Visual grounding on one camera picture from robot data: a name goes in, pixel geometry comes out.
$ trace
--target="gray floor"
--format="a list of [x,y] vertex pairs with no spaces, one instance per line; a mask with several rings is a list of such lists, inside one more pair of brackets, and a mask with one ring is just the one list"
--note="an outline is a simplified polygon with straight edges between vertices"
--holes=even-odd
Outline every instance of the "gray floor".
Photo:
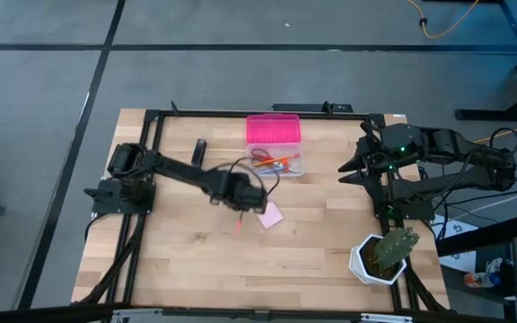
[[[432,33],[468,6],[419,3]],[[0,42],[102,43],[115,5],[115,0],[0,0]],[[480,5],[455,32],[437,41],[422,35],[417,19],[416,9],[402,0],[127,0],[115,42],[516,43],[494,4]],[[8,208],[0,216],[0,310],[13,306],[98,57],[97,52],[0,52],[0,204]],[[83,189],[95,186],[101,176],[119,109],[167,109],[174,100],[180,109],[266,110],[273,103],[329,100],[351,103],[361,112],[405,113],[414,124],[450,127],[474,140],[496,127],[517,125],[459,122],[453,111],[504,109],[517,101],[516,63],[513,55],[467,53],[111,53],[34,306],[70,300],[91,209]],[[496,145],[513,145],[513,139],[501,138]],[[441,171],[426,168],[431,175]],[[473,194],[482,193],[462,191],[452,198]],[[479,215],[517,216],[517,202]],[[497,311],[455,292],[450,297],[460,312]]]

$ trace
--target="potted plant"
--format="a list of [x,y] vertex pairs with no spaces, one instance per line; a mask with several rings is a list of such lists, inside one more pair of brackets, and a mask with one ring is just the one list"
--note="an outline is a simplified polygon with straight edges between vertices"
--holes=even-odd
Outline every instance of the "potted plant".
[[412,228],[369,235],[350,251],[350,271],[365,284],[394,284],[406,268],[406,258],[420,239]]

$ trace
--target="clear plastic box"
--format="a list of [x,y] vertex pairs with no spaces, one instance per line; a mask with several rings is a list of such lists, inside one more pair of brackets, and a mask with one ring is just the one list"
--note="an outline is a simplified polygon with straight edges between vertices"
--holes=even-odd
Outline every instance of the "clear plastic box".
[[[264,149],[273,158],[281,158],[289,156],[288,160],[288,171],[276,170],[280,177],[298,177],[304,174],[304,156],[302,154],[302,145],[300,143],[287,143],[287,144],[248,144],[247,145],[247,156],[252,157],[253,150]],[[261,177],[275,177],[276,173],[273,170],[274,166],[254,166],[260,161],[252,160],[250,167],[258,173]]]

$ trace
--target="white pot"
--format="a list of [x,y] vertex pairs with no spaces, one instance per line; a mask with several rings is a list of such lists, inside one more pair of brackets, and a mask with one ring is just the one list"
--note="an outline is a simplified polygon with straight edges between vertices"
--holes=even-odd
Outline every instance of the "white pot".
[[364,269],[363,258],[360,256],[360,252],[363,249],[363,246],[370,240],[371,238],[382,239],[382,236],[377,234],[371,234],[361,243],[360,245],[352,248],[350,250],[350,262],[348,263],[348,268],[353,274],[358,276],[358,278],[365,284],[386,284],[392,285],[399,278],[400,274],[406,268],[406,260],[402,259],[399,271],[392,277],[390,280],[384,280],[366,273],[366,269]]

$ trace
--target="wooden tabletop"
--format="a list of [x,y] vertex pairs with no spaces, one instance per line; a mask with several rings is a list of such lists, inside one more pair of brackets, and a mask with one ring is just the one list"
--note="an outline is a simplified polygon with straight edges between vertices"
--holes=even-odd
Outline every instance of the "wooden tabletop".
[[[116,144],[138,142],[144,114],[144,109],[121,110],[111,151]],[[387,124],[406,122],[402,115],[385,118]],[[337,172],[338,167],[352,158],[357,139],[364,135],[359,124],[353,120],[301,120],[306,173],[281,179],[272,199],[285,218],[268,230],[249,213],[237,233],[238,213],[210,205],[199,188],[155,176],[155,206],[147,217],[132,303],[221,309],[392,310],[387,286],[365,285],[347,268],[350,249],[369,233],[381,233],[364,189],[337,181],[344,175]],[[190,162],[198,138],[208,142],[203,168],[233,162],[245,154],[244,118],[167,117],[162,129],[160,152],[183,162]],[[400,172],[407,179],[418,179],[416,166]],[[273,179],[265,180],[267,187],[273,184]],[[73,301],[86,296],[111,265],[120,223],[121,215],[113,214],[91,228]],[[421,237],[411,253],[413,268],[447,307],[433,234],[419,221],[405,221],[405,225],[414,227]],[[126,276],[123,268],[117,300],[122,297]],[[403,304],[407,304],[404,283],[399,279]]]

